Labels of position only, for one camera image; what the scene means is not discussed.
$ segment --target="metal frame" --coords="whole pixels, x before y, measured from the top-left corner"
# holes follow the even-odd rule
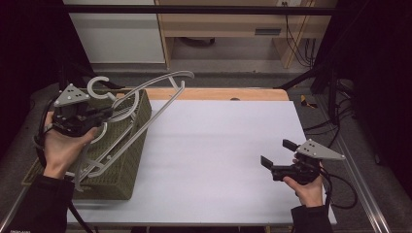
[[[312,7],[257,7],[257,6],[187,6],[187,5],[48,5],[47,11],[88,14],[215,14],[215,15],[288,15],[337,16],[353,13],[353,9]]]

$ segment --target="metal hook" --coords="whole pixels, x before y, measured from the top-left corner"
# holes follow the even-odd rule
[[[95,98],[95,99],[107,99],[107,98],[110,98],[112,101],[115,101],[115,100],[116,100],[116,97],[115,97],[112,93],[110,93],[110,92],[107,92],[107,93],[104,94],[104,95],[99,95],[99,94],[94,93],[94,91],[93,91],[93,85],[94,85],[94,83],[99,82],[99,81],[108,82],[108,81],[109,81],[109,78],[104,77],[104,76],[97,76],[97,77],[94,77],[93,79],[91,79],[91,80],[88,82],[88,84],[87,84],[87,92],[88,92],[88,94],[89,94],[91,97]]]

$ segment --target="black cable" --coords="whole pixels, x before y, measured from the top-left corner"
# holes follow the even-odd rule
[[[300,62],[299,57],[296,55],[296,51],[294,50],[294,48],[291,46],[291,43],[289,42],[288,36],[289,36],[289,33],[291,33],[291,31],[290,31],[290,29],[289,29],[288,15],[285,15],[285,18],[286,18],[286,42],[288,43],[289,48],[291,48],[294,56],[296,57],[297,62],[299,62],[299,64],[302,65],[302,66],[304,66],[304,67],[309,67],[309,65],[307,64],[306,61],[305,61],[306,64],[302,64],[302,62]],[[293,37],[292,33],[291,33],[291,37],[292,37],[292,40],[293,40],[293,42],[294,42],[294,46],[296,47],[297,53],[299,54],[300,58],[301,58],[302,60],[304,60],[302,54],[300,54],[299,47],[297,46],[297,43],[296,43],[296,41],[294,40],[294,37]]]
[[[352,191],[354,193],[354,196],[355,196],[354,203],[352,203],[350,206],[339,206],[339,205],[336,205],[336,204],[332,204],[331,206],[339,208],[339,209],[343,209],[343,210],[349,210],[349,209],[354,208],[358,204],[358,199],[359,199],[358,194],[355,191],[354,186],[351,183],[349,183],[348,181],[346,181],[345,179],[343,179],[339,176],[336,176],[336,175],[333,175],[333,174],[330,174],[330,176],[344,182],[345,184],[347,184],[352,189]]]
[[[79,224],[82,226],[82,228],[87,232],[87,233],[93,233],[93,231],[87,226],[87,224],[83,221],[82,217],[79,215],[79,212],[76,210],[75,206],[73,205],[73,202],[71,201],[69,203],[69,210],[75,217],[75,219],[79,222]]]
[[[333,145],[333,143],[334,143],[334,141],[336,140],[337,135],[339,134],[339,131],[340,131],[339,108],[340,108],[340,104],[342,104],[343,101],[345,101],[345,100],[342,100],[342,101],[339,103],[338,107],[335,108],[335,111],[336,111],[336,114],[335,114],[335,115],[338,116],[338,117],[336,118],[337,130],[336,130],[336,133],[335,133],[335,135],[333,136],[332,140],[331,140],[330,143],[327,145],[327,147],[328,147],[329,149],[330,149],[330,147]]]
[[[49,100],[49,102],[46,104],[45,108],[43,109],[42,115],[40,117],[40,123],[39,123],[39,128],[37,130],[37,135],[34,137],[34,141],[38,146],[43,148],[45,146],[45,137],[44,137],[44,128],[45,128],[45,122],[46,122],[46,117],[48,116],[48,111],[52,106],[52,103],[58,98],[58,96],[54,96]],[[46,167],[46,158],[45,158],[45,153],[43,152],[42,149],[36,147],[37,151],[37,157],[39,158],[40,164],[45,168]]]
[[[348,100],[351,100],[351,98],[347,98],[347,99],[344,99],[344,100],[340,101],[340,102],[338,103],[338,105],[337,105],[336,108],[339,109],[340,106],[341,106],[345,101],[348,101]],[[344,110],[342,110],[342,112],[338,113],[337,116],[339,117],[340,115],[346,113],[346,111],[348,111],[348,110],[351,109],[351,108],[352,108],[352,107],[347,107],[347,108],[345,108]],[[328,119],[328,120],[326,120],[326,121],[324,121],[324,122],[322,122],[322,123],[316,124],[316,125],[314,125],[314,126],[310,126],[310,127],[307,127],[307,128],[303,128],[303,131],[309,131],[309,130],[312,130],[312,129],[320,128],[320,127],[323,127],[323,126],[325,126],[325,125],[327,125],[327,124],[329,124],[329,123],[331,123],[331,119]]]
[[[309,66],[311,67],[311,69],[313,68],[313,65],[315,63],[315,57],[314,57],[314,53],[315,53],[315,45],[316,45],[316,39],[312,40],[312,48],[311,48],[311,53],[310,55],[308,55],[308,50],[309,50],[309,42],[311,39],[306,39],[306,43],[305,43],[305,59],[306,61],[309,63]]]
[[[334,128],[332,128],[332,129],[329,129],[329,130],[327,130],[327,131],[324,131],[324,132],[321,132],[321,133],[308,133],[308,134],[305,134],[306,136],[308,136],[308,135],[311,135],[311,136],[313,136],[313,135],[323,135],[323,134],[326,134],[326,133],[328,133],[328,132],[330,132],[330,131],[333,131],[333,130],[335,130],[337,127],[334,127]]]
[[[331,196],[332,196],[332,191],[333,191],[333,185],[332,185],[332,181],[330,180],[330,173],[325,168],[321,168],[319,173],[327,181],[325,207],[326,207],[326,213],[328,214],[329,213],[330,201],[331,201],[331,198],[332,198]]]

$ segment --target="green crate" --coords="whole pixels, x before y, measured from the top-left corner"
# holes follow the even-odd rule
[[[125,90],[100,90],[95,91],[98,94],[112,92],[114,95],[119,93],[125,93]],[[134,95],[132,99],[128,99],[118,106],[118,109],[131,106],[134,101]],[[90,101],[90,105],[93,107],[105,107],[110,106],[110,100],[95,100]],[[131,134],[126,136],[117,146],[112,149],[110,155],[114,155],[128,139],[134,135],[141,126],[143,126],[150,118],[152,114],[152,107],[149,102],[149,98],[146,90],[140,91],[140,100],[137,107],[136,120],[134,121]],[[90,145],[87,152],[87,157],[91,159],[97,158],[103,151],[105,151],[116,139],[124,132],[126,127],[130,123],[130,118],[124,120],[108,123],[108,131],[105,136],[95,144]],[[142,155],[143,146],[146,139],[145,132],[100,176],[95,178],[85,178],[81,181],[81,187],[83,192],[75,190],[74,199],[101,199],[101,200],[128,200],[131,198],[133,187],[136,181],[137,171],[139,168],[140,158]],[[74,172],[77,164],[73,164],[69,171]],[[31,185],[38,174],[43,174],[43,167],[38,161],[36,161],[25,178],[22,181],[22,185]]]

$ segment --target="white table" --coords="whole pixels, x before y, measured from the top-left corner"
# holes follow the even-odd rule
[[[294,191],[260,165],[261,155],[292,164],[283,139],[306,141],[293,102],[176,100],[149,128],[132,198],[75,206],[94,224],[290,224]]]

